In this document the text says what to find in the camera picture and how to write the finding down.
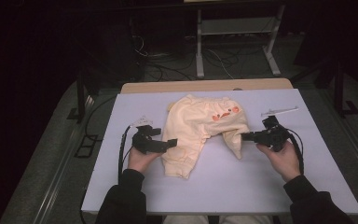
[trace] finger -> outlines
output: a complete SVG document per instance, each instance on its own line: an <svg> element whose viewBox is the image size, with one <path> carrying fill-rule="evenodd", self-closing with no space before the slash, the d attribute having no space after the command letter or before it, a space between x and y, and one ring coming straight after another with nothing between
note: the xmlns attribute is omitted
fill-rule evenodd
<svg viewBox="0 0 358 224"><path fill-rule="evenodd" d="M261 144L256 144L255 145L261 152L263 152L264 154L266 154L267 157L269 157L269 155L272 154L271 149L269 149L269 147L266 147L264 145Z"/></svg>

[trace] black sleeve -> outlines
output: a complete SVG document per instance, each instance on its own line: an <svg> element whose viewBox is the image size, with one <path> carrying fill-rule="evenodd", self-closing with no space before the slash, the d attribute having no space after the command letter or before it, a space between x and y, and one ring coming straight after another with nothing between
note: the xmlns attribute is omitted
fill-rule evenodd
<svg viewBox="0 0 358 224"><path fill-rule="evenodd" d="M146 197L141 192L145 177L127 169L121 178L120 184L107 192L96 223L146 223Z"/></svg>
<svg viewBox="0 0 358 224"><path fill-rule="evenodd" d="M299 175L283 187L293 202L290 211L294 223L353 223L333 203L329 192L318 192L305 176Z"/></svg>

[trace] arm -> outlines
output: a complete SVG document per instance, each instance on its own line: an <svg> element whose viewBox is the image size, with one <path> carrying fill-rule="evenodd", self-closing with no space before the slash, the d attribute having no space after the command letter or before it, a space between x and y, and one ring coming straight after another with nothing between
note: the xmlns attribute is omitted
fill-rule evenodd
<svg viewBox="0 0 358 224"><path fill-rule="evenodd" d="M353 223L331 200L330 193L317 191L308 179L301 175L294 146L286 142L283 149L274 152L257 144L271 161L272 167L282 176L283 186L292 200L290 206L295 223Z"/></svg>
<svg viewBox="0 0 358 224"><path fill-rule="evenodd" d="M128 169L124 170L119 185L106 194L96 223L146 223L146 197L141 192L143 173L161 154L143 154L133 147Z"/></svg>

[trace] cable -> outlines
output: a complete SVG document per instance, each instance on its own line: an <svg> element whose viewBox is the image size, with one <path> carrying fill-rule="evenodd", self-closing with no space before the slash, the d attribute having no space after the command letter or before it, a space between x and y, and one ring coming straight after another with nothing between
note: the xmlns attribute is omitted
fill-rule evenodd
<svg viewBox="0 0 358 224"><path fill-rule="evenodd" d="M206 52L202 52L202 55L204 56L203 58L212 66L218 67L218 68L222 68L222 63L224 63L226 66L225 68L229 68L232 65L234 65L235 63L232 63L230 60L228 60L227 58L223 59L223 58L217 58L215 55L213 55L209 50ZM215 64L213 63L211 60L217 61L220 64Z"/></svg>
<svg viewBox="0 0 358 224"><path fill-rule="evenodd" d="M141 47L139 49L134 49L137 53L139 53L140 55L144 56L144 57L148 57L149 54L147 53L147 51L141 52L141 50L144 48L145 42L144 39L141 36L138 35L133 35L132 38L139 38L141 39Z"/></svg>
<svg viewBox="0 0 358 224"><path fill-rule="evenodd" d="M187 75L179 70L176 70L176 69L172 69L170 67L166 67L166 66L163 66L163 65L159 65L159 64L156 64L156 63L149 63L148 65L150 66L154 66L156 68L162 68L162 69L167 69L167 70L170 70L170 71L173 71L173 72L176 72L176 73L179 73L180 75L186 77L188 80L194 80L194 79L197 79L196 77L193 77L191 75Z"/></svg>
<svg viewBox="0 0 358 224"><path fill-rule="evenodd" d="M149 76L151 76L152 78L156 79L156 82L160 82L161 80L164 80L163 75L164 75L164 71L162 71L161 68L156 67L159 70L159 77L153 77L152 75L148 74Z"/></svg>
<svg viewBox="0 0 358 224"><path fill-rule="evenodd" d="M286 129L286 130L291 132L291 133L293 133L293 134L295 134L297 136L298 140L300 140L300 143L301 143L301 155L304 155L304 145L302 143L302 140L301 140L300 136L298 136L298 134L295 133L295 131L293 131L293 130L290 130L290 129Z"/></svg>
<svg viewBox="0 0 358 224"><path fill-rule="evenodd" d="M117 181L118 184L120 184L121 176L123 174L123 153L124 153L124 146L126 145L126 138L127 138L127 132L129 131L131 126L128 126L126 131L121 136L121 144L120 144L120 151L118 154L118 175L117 175Z"/></svg>
<svg viewBox="0 0 358 224"><path fill-rule="evenodd" d="M301 151L300 151L300 149L298 147L298 143L297 143L295 137L292 134L290 134L289 138L292 141L293 146L295 147L295 152L296 152L296 155L297 155L297 158L298 158L298 168L300 170L300 173L303 175L304 174L303 150L301 149Z"/></svg>
<svg viewBox="0 0 358 224"><path fill-rule="evenodd" d="M124 164L124 161L126 160L127 156L129 155L130 151L131 151L132 147L127 151L126 155L123 158L122 163Z"/></svg>
<svg viewBox="0 0 358 224"><path fill-rule="evenodd" d="M226 73L227 73L232 79L235 79L235 78L226 70L226 67L225 67L225 65L223 64L222 59L219 57L219 55L217 55L215 52L213 52L213 51L210 50L210 49L207 49L207 50L210 51L210 52L212 52L214 55L216 55L216 57L220 60L220 63L222 64L223 69L226 71Z"/></svg>
<svg viewBox="0 0 358 224"><path fill-rule="evenodd" d="M238 58L238 55L240 55L240 52L242 51L242 49L238 49L237 52L231 52L227 49L224 49L224 47L221 46L221 43L219 44L219 46L221 47L221 49L216 49L216 50L219 50L219 51L229 55L227 57L220 57L222 59L222 61L227 60L230 64L237 64L240 61L240 59Z"/></svg>
<svg viewBox="0 0 358 224"><path fill-rule="evenodd" d="M84 128L85 136L86 136L89 140L91 140L91 141L96 141L96 142L102 142L102 141L103 141L103 139L94 139L93 137L90 137L90 135L89 135L89 133L88 133L88 127L89 127L90 119L91 119L92 115L95 113L95 111L97 111L102 105L106 104L107 102L109 102L109 101L111 101L111 100L113 100L113 99L116 99L116 96L113 96L113 97L111 97L111 98L105 100L104 102L102 102L100 105L98 105L97 107L95 107L95 109L93 109L93 110L91 111L91 114L89 115L89 118L88 118L87 121L86 121L86 126L85 126L85 128Z"/></svg>
<svg viewBox="0 0 358 224"><path fill-rule="evenodd" d="M196 58L196 54L193 54L193 56L191 57L191 60L190 60L189 64L187 64L187 65L184 66L184 67L172 68L172 69L174 69L174 70L185 70L185 69L189 68L189 67L191 66L191 64L193 64L195 58ZM178 61L178 59L171 59L171 60L168 60L168 61L157 61L157 62L156 62L155 60L152 60L152 61L149 61L149 62L152 63L152 64L157 64L157 63L170 63L170 62L176 62L176 61Z"/></svg>
<svg viewBox="0 0 358 224"><path fill-rule="evenodd" d="M81 219L81 223L86 224L86 220L83 217L83 211L81 210L81 206L83 206L84 199L86 198L87 188L84 189L83 196L81 197L80 207L79 207L79 215Z"/></svg>

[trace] gray floor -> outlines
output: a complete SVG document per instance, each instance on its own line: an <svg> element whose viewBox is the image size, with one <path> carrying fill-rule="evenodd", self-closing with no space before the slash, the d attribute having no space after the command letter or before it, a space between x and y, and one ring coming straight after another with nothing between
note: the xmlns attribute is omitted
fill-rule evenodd
<svg viewBox="0 0 358 224"><path fill-rule="evenodd" d="M282 76L290 78L304 67L293 65L302 41L301 35L279 36L273 50ZM144 81L195 79L194 45L189 38L189 52L169 57L150 57L145 68ZM267 43L266 36L217 36L204 39L205 79L274 78L261 51ZM225 68L214 56L223 60ZM161 49L147 52L149 55L165 53ZM156 64L169 69L157 67ZM312 117L324 137L339 169L358 200L358 115L340 118L332 107L333 87L317 90L313 80L318 71L294 84L306 102ZM89 99L87 116L81 123L67 119L76 108L76 85L58 103L34 156L14 193L1 223L82 223L79 213L82 197L90 180L98 156L100 142L88 159L74 158L80 142L87 133L103 138L104 128L114 97L118 90L101 90L99 96ZM345 76L344 100L352 101L358 108L358 83ZM83 214L87 223L94 216ZM358 216L353 216L358 223ZM289 216L282 216L282 223L291 223Z"/></svg>

